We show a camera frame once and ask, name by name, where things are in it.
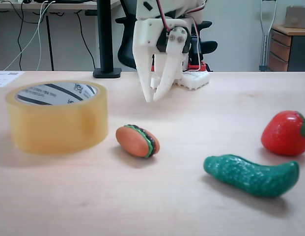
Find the clear packing tape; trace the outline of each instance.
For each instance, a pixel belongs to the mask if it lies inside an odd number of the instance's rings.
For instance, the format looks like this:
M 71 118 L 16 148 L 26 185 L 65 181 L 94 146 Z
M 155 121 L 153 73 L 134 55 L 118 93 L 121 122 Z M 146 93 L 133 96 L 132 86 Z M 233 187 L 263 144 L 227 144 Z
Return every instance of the clear packing tape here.
M 52 81 L 6 95 L 13 143 L 39 154 L 80 151 L 108 134 L 106 89 L 84 81 Z

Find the wooden table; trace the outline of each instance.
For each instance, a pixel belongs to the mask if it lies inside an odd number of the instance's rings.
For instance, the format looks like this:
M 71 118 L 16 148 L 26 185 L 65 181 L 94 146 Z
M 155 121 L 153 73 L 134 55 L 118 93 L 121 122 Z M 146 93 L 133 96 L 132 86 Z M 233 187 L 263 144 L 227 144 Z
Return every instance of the wooden table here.
M 21 3 L 20 2 L 13 2 L 14 7 L 16 9 L 21 9 Z M 111 8 L 114 8 L 118 5 L 120 5 L 119 0 L 111 0 Z M 41 3 L 32 2 L 29 4 L 23 4 L 23 10 L 35 10 L 40 9 Z M 0 1 L 0 9 L 2 10 L 13 10 L 12 5 L 9 2 L 1 2 Z M 63 3 L 54 3 L 51 4 L 49 7 L 49 11 L 52 10 L 96 10 L 97 9 L 97 2 L 84 2 L 79 4 L 63 4 Z
M 110 133 L 65 156 L 12 146 L 5 94 L 33 82 L 96 81 L 108 90 Z M 291 160 L 260 143 L 282 110 L 305 115 L 305 73 L 213 73 L 197 91 L 173 87 L 146 103 L 136 73 L 94 80 L 91 72 L 27 72 L 0 88 L 0 236 L 305 236 L 305 154 L 297 185 L 260 199 L 214 180 L 210 155 L 233 153 L 260 164 Z M 150 160 L 129 156 L 115 131 L 125 124 L 161 143 Z
M 283 25 L 274 25 L 272 28 L 288 36 L 305 36 L 305 29 L 287 28 Z

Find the red strawberry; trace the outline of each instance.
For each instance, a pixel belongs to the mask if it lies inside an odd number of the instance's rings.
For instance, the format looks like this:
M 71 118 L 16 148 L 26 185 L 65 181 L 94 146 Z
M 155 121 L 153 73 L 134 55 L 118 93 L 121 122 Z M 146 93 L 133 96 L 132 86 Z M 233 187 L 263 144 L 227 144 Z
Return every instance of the red strawberry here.
M 261 143 L 276 154 L 302 154 L 305 152 L 305 118 L 295 111 L 278 113 L 265 128 Z

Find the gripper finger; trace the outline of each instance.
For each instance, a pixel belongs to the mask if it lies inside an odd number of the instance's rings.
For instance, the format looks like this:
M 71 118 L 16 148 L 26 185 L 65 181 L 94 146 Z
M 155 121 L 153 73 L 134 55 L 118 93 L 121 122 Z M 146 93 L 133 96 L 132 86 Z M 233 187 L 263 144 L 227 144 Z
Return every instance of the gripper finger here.
M 147 102 L 153 101 L 153 90 L 151 89 L 151 65 L 152 54 L 149 48 L 134 48 L 133 54 L 137 65 L 137 71 L 143 90 L 144 97 Z
M 173 57 L 170 55 L 167 56 L 166 65 L 164 67 L 160 84 L 157 88 L 156 93 L 153 96 L 154 101 L 157 101 L 162 98 L 170 90 L 173 85 L 177 70 L 179 69 L 180 63 L 182 63 L 182 57 Z

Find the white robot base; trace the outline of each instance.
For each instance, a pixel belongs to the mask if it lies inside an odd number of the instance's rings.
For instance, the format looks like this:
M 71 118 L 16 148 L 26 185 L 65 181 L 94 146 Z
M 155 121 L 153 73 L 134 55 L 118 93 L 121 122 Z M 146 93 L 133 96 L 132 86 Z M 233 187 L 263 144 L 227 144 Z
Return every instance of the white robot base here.
M 197 90 L 209 83 L 210 74 L 208 71 L 187 71 L 183 72 L 181 79 L 175 79 L 173 84 L 184 86 L 190 90 Z M 151 87 L 156 89 L 160 84 L 161 78 L 152 73 Z

